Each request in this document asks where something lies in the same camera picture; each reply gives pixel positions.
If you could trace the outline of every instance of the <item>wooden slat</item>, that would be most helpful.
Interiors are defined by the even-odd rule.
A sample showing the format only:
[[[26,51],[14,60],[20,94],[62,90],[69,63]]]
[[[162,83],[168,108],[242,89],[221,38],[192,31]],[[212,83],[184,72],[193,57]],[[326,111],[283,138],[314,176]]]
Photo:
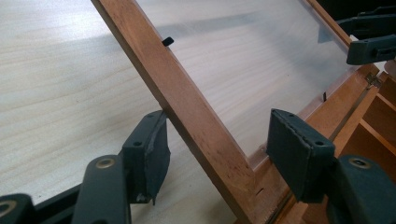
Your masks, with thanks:
[[[356,127],[358,127],[361,118],[366,113],[367,109],[369,108],[370,104],[374,100],[376,94],[378,93],[377,88],[371,88],[364,99],[359,104],[358,108],[353,112],[350,119],[344,125],[343,129],[340,131],[339,134],[335,137],[333,143],[335,145],[335,157],[338,157],[342,151],[342,149],[347,144],[350,136],[355,131]]]
[[[384,97],[375,97],[364,114],[363,120],[373,128],[375,136],[378,135],[378,138],[384,139],[387,143],[383,144],[396,153],[394,150],[396,148],[396,110],[394,105],[387,103],[389,102]]]
[[[379,94],[384,96],[391,104],[396,106],[396,81],[389,77],[381,86]]]

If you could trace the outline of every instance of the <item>wooden strip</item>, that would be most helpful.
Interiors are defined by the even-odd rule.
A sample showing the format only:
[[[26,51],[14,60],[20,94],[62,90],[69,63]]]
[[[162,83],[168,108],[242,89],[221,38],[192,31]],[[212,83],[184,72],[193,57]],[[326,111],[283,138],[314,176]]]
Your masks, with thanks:
[[[364,119],[361,120],[360,125],[369,132],[378,142],[382,144],[393,156],[396,157],[396,147],[394,147],[384,136],[377,132],[369,123]]]
[[[379,94],[383,95],[387,100],[396,105],[396,81],[389,77],[381,86]]]
[[[347,33],[332,19],[327,11],[316,1],[306,0],[309,5],[319,14],[319,16],[330,26],[330,28],[337,34],[341,41],[349,48],[352,40]]]
[[[388,98],[385,98],[385,96],[381,95],[380,93],[377,94],[376,97],[378,97],[378,99],[380,99],[382,102],[384,102],[384,104],[386,104],[390,109],[392,109],[393,111],[396,111],[396,105],[391,103],[388,100]]]
[[[367,109],[369,108],[370,104],[373,102],[377,93],[378,93],[377,88],[371,88],[368,91],[366,97],[364,97],[364,99],[359,104],[358,108],[356,108],[355,112],[353,112],[350,119],[346,122],[346,125],[344,125],[344,128],[335,137],[333,141],[335,145],[335,153],[334,153],[335,157],[338,157],[341,151],[344,149],[345,145],[347,144],[347,141],[355,131],[356,127],[358,127],[361,118],[366,113]]]
[[[378,137],[386,139],[384,146],[391,144],[396,147],[396,110],[392,104],[387,105],[379,97],[375,97],[367,112],[363,116],[363,120],[370,125]]]

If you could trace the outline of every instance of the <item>glass pane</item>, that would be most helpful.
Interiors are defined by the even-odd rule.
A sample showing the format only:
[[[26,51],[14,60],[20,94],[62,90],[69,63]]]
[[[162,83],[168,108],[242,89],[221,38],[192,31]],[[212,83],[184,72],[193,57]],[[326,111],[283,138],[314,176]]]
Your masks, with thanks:
[[[139,1],[181,64],[250,155],[271,108],[302,111],[350,68],[303,1]]]

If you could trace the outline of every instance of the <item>wooden furniture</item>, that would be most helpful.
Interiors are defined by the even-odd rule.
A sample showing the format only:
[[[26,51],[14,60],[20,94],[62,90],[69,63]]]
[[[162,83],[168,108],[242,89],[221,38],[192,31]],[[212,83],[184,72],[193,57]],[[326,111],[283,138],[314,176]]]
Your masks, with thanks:
[[[240,174],[253,175],[254,167],[270,168],[262,171],[273,178],[268,185],[274,191],[264,185],[260,194],[275,195],[264,201],[270,205],[262,213],[250,214],[276,215],[281,207],[277,201],[283,202],[276,195],[287,195],[286,187],[272,175],[276,170],[260,151],[255,153],[265,142],[270,108],[301,111],[308,117],[331,83],[344,83],[356,70],[345,65],[344,47],[332,41],[305,2],[139,3],[160,35],[176,40],[170,48],[227,127],[223,136],[231,134],[246,153],[241,161],[250,168],[242,166],[245,172]],[[160,107],[91,3],[2,4],[0,15],[7,22],[0,25],[0,193],[27,192],[38,203],[75,186],[93,158],[118,153],[140,118]],[[278,13],[276,7],[288,13]],[[371,66],[359,73],[365,76],[369,71],[375,73]],[[219,139],[208,137],[211,144],[224,148]],[[227,142],[236,146],[235,141]],[[134,222],[235,221],[172,125],[169,144],[171,166],[157,205],[132,206]],[[226,174],[226,179],[235,178]],[[255,184],[246,185],[250,194],[257,190]],[[233,188],[240,186],[244,183],[238,180]]]

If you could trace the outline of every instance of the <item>wooden frame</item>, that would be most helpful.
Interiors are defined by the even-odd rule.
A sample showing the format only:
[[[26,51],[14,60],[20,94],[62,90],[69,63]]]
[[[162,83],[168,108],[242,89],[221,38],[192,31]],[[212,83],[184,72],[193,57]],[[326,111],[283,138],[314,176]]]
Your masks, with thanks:
[[[289,190],[265,154],[247,158],[136,1],[92,1],[238,220],[264,223],[274,218]],[[357,75],[370,72],[375,68],[366,66]],[[311,125],[316,116],[320,113],[310,117]]]

